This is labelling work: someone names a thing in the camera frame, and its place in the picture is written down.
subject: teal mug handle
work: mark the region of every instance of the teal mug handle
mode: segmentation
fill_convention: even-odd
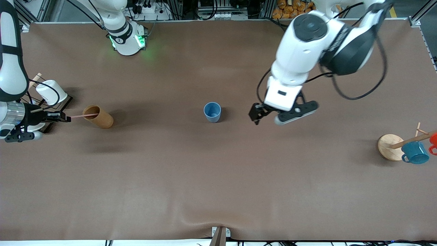
[[[405,160],[406,157],[407,157],[407,155],[404,154],[404,155],[402,156],[402,160],[403,160],[404,162],[406,162],[406,163],[410,163],[409,160],[408,160],[408,161]]]

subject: pile of potatoes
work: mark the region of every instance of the pile of potatoes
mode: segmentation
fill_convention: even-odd
[[[273,19],[291,19],[300,14],[308,13],[311,10],[315,10],[316,6],[311,1],[309,3],[301,0],[293,0],[293,5],[287,4],[287,0],[277,0],[277,6],[273,10]]]

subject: cardboard tube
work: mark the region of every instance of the cardboard tube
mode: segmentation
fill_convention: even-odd
[[[96,126],[100,127],[101,129],[108,129],[114,123],[114,118],[112,118],[110,114],[108,114],[101,107],[95,104],[86,107],[83,110],[82,114],[84,115],[97,114],[96,116],[88,116],[84,118],[89,122],[96,124]]]

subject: mug handle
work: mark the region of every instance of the mug handle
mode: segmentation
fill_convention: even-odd
[[[437,155],[437,153],[434,153],[433,152],[433,149],[435,149],[436,147],[433,145],[433,146],[431,146],[428,150],[429,150],[429,152],[431,153],[431,155]]]
[[[407,155],[404,154],[404,155],[402,156],[402,160],[403,160],[404,162],[406,162],[406,163],[410,163],[409,160],[408,160],[408,161],[405,160],[406,157],[407,157]]]

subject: teal mug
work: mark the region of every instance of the teal mug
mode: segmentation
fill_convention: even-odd
[[[402,151],[405,153],[402,160],[406,163],[423,164],[430,159],[425,146],[418,141],[404,144]]]

